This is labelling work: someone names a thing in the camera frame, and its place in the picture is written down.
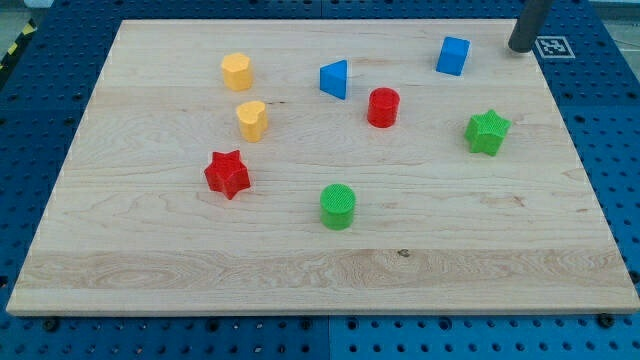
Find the blue pegboard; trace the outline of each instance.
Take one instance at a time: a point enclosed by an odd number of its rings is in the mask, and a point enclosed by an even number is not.
[[[0,92],[4,309],[125,18],[514,18],[520,0],[59,0]],[[584,0],[557,0],[535,54],[631,273],[640,271],[640,85]],[[17,319],[0,358],[640,358],[640,316]]]

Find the wooden board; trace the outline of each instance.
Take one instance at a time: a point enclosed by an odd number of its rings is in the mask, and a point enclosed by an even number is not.
[[[125,21],[57,180],[8,311],[15,315],[633,312],[638,297],[535,58],[513,22]],[[463,77],[435,72],[467,38]],[[242,51],[256,81],[224,88]],[[347,101],[318,90],[346,58]],[[369,92],[401,96],[368,125]],[[234,108],[270,128],[242,139]],[[470,154],[471,114],[513,121],[497,157]],[[202,175],[239,148],[251,191]],[[353,226],[319,221],[349,184]]]

